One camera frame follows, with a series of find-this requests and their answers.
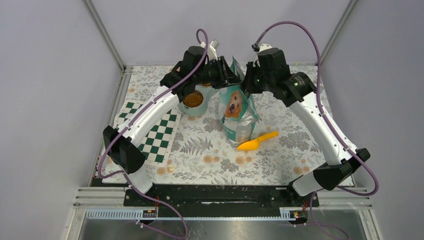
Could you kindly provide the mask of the teal dog food bag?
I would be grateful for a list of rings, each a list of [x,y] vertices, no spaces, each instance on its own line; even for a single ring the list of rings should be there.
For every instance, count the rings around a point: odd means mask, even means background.
[[[239,84],[219,90],[218,117],[233,147],[251,140],[259,119],[253,96],[246,95]]]

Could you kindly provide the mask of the yellow plastic scoop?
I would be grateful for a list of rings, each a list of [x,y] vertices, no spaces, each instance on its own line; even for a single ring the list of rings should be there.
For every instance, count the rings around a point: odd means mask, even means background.
[[[236,150],[237,151],[255,151],[260,147],[261,142],[266,141],[266,140],[271,139],[271,138],[274,138],[278,135],[279,135],[278,131],[266,133],[264,135],[258,136],[257,138],[255,138],[253,140],[249,140],[249,141],[242,143],[241,145],[239,145],[236,148]]]

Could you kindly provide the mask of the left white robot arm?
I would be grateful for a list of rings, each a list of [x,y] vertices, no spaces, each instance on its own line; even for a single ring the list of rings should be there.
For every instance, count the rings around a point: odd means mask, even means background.
[[[136,199],[144,206],[152,204],[155,200],[153,182],[143,168],[146,158],[138,149],[142,140],[168,111],[192,94],[196,86],[209,84],[219,90],[241,81],[223,56],[211,57],[208,47],[189,47],[183,59],[160,80],[152,96],[132,117],[117,127],[107,126],[103,130],[105,152],[100,160],[110,157],[130,187],[137,191]]]

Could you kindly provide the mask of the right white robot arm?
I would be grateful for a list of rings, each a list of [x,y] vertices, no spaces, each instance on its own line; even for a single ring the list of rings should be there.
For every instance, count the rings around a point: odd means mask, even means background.
[[[305,124],[325,163],[292,181],[287,201],[301,205],[307,195],[321,190],[333,190],[352,175],[371,154],[366,148],[357,148],[328,116],[326,108],[318,102],[318,89],[304,72],[290,71],[281,49],[265,44],[254,44],[254,61],[247,63],[242,89],[249,94],[270,92],[283,102]]]

